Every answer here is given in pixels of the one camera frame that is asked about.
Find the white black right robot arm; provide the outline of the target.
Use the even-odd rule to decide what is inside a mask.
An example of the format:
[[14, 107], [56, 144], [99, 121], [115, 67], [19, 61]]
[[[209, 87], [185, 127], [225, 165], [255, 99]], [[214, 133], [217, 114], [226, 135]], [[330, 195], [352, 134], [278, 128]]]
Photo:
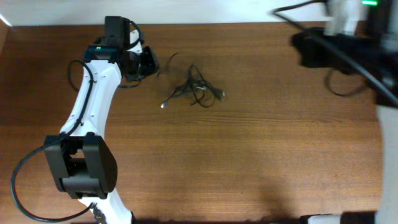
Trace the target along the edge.
[[376, 94], [383, 144], [381, 203], [376, 212], [307, 215], [301, 223], [397, 223], [397, 1], [324, 1], [331, 18], [325, 27], [305, 27], [293, 35], [293, 46], [308, 68], [358, 73]]

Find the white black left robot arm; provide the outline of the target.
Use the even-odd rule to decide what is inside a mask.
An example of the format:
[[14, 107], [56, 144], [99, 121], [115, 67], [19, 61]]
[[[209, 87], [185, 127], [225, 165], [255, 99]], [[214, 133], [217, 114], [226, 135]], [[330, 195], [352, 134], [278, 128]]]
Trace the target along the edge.
[[45, 156], [55, 185], [87, 206], [98, 223], [134, 223], [116, 182], [118, 165], [104, 141], [115, 91], [135, 88], [159, 64], [138, 26], [121, 16], [104, 19], [104, 36], [88, 46], [79, 64], [83, 79], [76, 102], [60, 133], [47, 136]]

